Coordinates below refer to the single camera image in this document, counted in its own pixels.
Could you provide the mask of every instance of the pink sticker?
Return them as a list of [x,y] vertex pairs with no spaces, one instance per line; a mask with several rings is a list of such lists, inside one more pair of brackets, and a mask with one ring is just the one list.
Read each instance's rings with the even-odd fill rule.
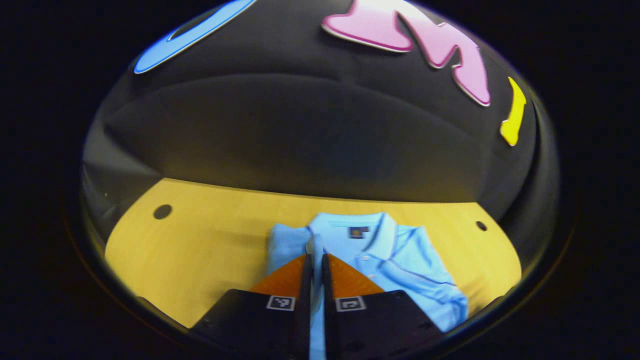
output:
[[411,40],[398,29],[402,17],[418,40],[430,66],[441,69],[460,49],[460,64],[453,66],[453,78],[480,105],[489,106],[486,70],[478,45],[460,30],[443,22],[436,25],[418,8],[404,0],[353,0],[344,15],[324,18],[322,27],[330,34],[386,51],[411,51]]

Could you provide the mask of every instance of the yellow sticker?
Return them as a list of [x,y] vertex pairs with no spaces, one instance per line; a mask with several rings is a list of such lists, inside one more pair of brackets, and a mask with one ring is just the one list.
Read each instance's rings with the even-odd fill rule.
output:
[[518,143],[518,132],[520,131],[520,125],[522,124],[522,115],[524,114],[524,104],[527,103],[527,99],[524,97],[522,90],[516,84],[513,79],[509,78],[511,87],[513,89],[513,103],[511,103],[511,113],[507,120],[502,122],[500,126],[500,134],[507,140],[507,143],[511,146],[515,146]]

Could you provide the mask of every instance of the black background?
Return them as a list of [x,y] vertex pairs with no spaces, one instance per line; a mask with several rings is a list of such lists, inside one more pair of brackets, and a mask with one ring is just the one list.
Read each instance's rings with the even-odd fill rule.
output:
[[[65,234],[60,186],[75,177],[101,99],[146,46],[215,1],[20,2],[2,10],[3,123],[10,152],[2,357],[182,359],[91,278]],[[565,257],[513,316],[448,359],[637,358],[637,62],[633,3],[431,1],[531,82],[582,214]]]

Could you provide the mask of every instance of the light blue polo shirt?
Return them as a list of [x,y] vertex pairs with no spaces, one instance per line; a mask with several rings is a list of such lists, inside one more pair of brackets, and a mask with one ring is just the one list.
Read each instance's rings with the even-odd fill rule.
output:
[[276,224],[269,241],[267,273],[311,254],[310,359],[324,355],[323,254],[333,254],[385,291],[404,290],[441,331],[467,319],[467,298],[433,248],[424,227],[397,225],[386,213],[318,214],[307,226]]

